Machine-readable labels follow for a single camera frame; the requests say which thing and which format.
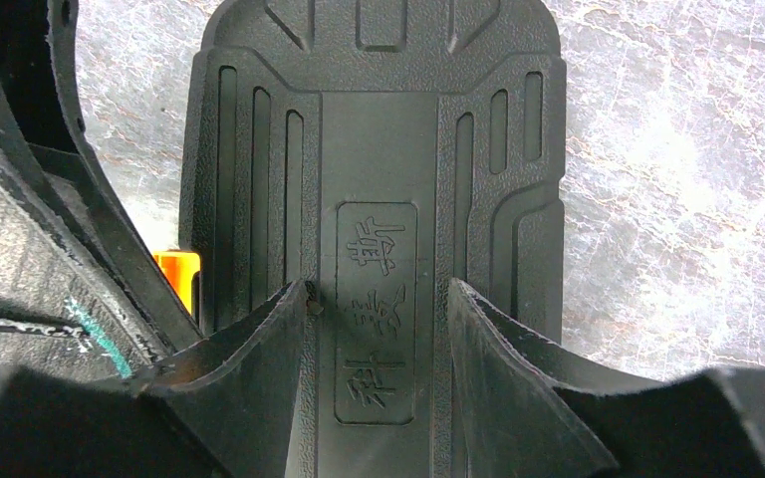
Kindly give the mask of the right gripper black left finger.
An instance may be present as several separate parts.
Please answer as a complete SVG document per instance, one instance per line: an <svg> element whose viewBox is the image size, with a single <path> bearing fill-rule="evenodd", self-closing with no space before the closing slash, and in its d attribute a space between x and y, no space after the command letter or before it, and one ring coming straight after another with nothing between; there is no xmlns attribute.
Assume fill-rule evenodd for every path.
<svg viewBox="0 0 765 478"><path fill-rule="evenodd" d="M307 290L127 379L79 383L0 367L0 477L280 477Z"/></svg>

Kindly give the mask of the black plastic tool case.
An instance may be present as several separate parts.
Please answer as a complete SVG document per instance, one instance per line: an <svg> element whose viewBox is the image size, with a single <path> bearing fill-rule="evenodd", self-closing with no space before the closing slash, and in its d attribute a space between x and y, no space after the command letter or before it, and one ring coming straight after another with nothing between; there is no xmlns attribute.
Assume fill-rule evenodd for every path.
<svg viewBox="0 0 765 478"><path fill-rule="evenodd" d="M446 288L562 333L566 65L540 1L225 1L179 242L201 324L308 281L285 475L459 477Z"/></svg>

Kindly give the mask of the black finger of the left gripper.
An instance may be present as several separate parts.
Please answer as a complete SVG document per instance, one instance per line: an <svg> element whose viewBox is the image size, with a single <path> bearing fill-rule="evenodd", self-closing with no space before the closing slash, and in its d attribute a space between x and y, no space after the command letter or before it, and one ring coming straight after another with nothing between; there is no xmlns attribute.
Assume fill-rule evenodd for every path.
<svg viewBox="0 0 765 478"><path fill-rule="evenodd" d="M93 381L170 354L0 148L0 366Z"/></svg>
<svg viewBox="0 0 765 478"><path fill-rule="evenodd" d="M89 145L76 80L76 1L0 1L0 82L47 181L76 196L54 208L130 303L175 351L202 334L139 238Z"/></svg>

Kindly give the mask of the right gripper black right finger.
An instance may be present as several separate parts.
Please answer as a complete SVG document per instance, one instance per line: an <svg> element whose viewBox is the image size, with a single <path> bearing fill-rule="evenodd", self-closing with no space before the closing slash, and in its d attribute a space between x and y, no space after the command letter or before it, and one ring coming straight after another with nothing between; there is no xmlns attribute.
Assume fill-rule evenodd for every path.
<svg viewBox="0 0 765 478"><path fill-rule="evenodd" d="M448 287L475 477L765 477L765 368L670 381L580 357L469 284Z"/></svg>

